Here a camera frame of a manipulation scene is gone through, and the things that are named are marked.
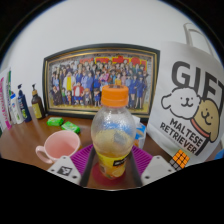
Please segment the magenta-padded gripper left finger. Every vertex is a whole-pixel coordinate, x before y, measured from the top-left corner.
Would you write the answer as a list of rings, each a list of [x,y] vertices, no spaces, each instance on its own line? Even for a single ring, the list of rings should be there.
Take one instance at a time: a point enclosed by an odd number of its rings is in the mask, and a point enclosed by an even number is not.
[[[62,156],[48,172],[79,186],[88,184],[92,163],[95,156],[93,145],[89,145],[72,156]]]

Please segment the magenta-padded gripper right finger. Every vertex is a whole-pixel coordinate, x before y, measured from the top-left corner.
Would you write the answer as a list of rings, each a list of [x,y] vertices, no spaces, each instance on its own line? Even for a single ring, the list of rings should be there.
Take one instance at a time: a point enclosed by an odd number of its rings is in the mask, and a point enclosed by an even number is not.
[[[130,162],[137,186],[145,186],[175,172],[162,156],[152,156],[136,146],[132,147]]]

